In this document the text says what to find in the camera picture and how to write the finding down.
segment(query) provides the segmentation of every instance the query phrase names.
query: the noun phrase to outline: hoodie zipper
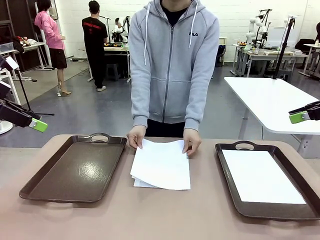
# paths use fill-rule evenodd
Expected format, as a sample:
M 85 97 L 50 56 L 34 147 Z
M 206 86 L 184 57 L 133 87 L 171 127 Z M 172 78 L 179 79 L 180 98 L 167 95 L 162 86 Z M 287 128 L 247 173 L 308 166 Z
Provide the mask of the hoodie zipper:
M 170 66 L 171 66 L 171 55 L 172 55 L 172 46 L 174 41 L 174 26 L 171 26 L 171 41 L 170 41 L 170 54 L 169 54 L 169 63 L 168 63 L 168 72 L 166 75 L 165 81 L 165 97 L 164 97 L 164 105 L 163 105 L 163 112 L 162 112 L 162 122 L 165 122 L 165 115 L 166 115 L 166 106 L 167 106 L 167 97 L 168 97 L 168 88 L 169 88 L 169 74 L 170 74 Z

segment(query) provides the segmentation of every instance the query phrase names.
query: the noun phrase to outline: white wall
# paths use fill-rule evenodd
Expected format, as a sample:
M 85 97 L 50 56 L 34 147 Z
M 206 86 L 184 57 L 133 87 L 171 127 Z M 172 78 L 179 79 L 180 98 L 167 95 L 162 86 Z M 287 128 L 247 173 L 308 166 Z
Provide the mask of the white wall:
M 260 9 L 273 9 L 269 15 L 271 26 L 284 25 L 284 19 L 288 14 L 298 16 L 296 27 L 301 29 L 303 25 L 303 36 L 312 35 L 312 26 L 316 18 L 320 16 L 319 0 L 268 0 L 257 2 L 253 0 L 201 0 L 208 10 L 216 14 L 220 21 L 220 36 L 227 37 L 227 51 L 225 60 L 232 62 L 234 58 L 233 43 L 238 39 L 246 40 L 249 28 L 249 18 L 258 15 Z M 98 0 L 100 3 L 100 14 L 111 18 L 110 31 L 114 28 L 115 18 L 120 16 L 132 16 L 148 3 L 148 0 Z M 81 20 L 89 16 L 89 0 L 55 0 L 59 14 L 62 34 L 66 36 L 66 52 L 68 56 L 85 58 L 85 46 Z
M 316 39 L 316 27 L 318 23 L 320 23 L 320 1 L 308 0 L 300 38 Z

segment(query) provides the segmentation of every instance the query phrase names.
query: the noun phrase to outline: sneaker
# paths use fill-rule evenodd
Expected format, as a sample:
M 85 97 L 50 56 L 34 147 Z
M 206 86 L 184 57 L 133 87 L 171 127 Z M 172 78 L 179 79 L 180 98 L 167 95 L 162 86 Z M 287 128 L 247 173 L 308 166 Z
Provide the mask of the sneaker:
M 102 88 L 97 88 L 96 91 L 97 91 L 97 92 L 102 92 L 102 91 L 104 91 L 104 90 L 106 90 L 106 89 L 107 89 L 106 86 L 102 86 Z

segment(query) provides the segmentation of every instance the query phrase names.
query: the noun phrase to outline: white robot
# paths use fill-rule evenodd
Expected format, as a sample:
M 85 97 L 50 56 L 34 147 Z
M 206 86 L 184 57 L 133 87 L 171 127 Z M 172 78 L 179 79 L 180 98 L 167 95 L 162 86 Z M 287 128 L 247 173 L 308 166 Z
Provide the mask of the white robot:
M 129 33 L 129 18 L 121 16 L 115 20 L 114 33 L 119 33 L 123 39 L 123 43 L 126 45 L 128 43 L 128 33 Z
M 257 33 L 255 31 L 255 25 L 260 27 L 259 34 L 264 34 L 268 32 L 267 27 L 263 25 L 260 17 L 257 16 L 257 17 L 250 18 L 249 32 L 246 34 L 246 38 L 247 38 L 247 45 L 245 46 L 246 50 L 251 49 L 252 40 L 257 36 Z

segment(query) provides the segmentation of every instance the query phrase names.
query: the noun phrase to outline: black skirt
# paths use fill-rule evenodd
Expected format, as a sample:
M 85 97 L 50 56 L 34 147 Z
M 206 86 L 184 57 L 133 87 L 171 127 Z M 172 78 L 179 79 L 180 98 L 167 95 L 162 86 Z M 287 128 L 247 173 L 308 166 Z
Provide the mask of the black skirt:
M 55 69 L 66 69 L 67 60 L 65 51 L 62 49 L 49 48 L 51 56 L 51 64 Z

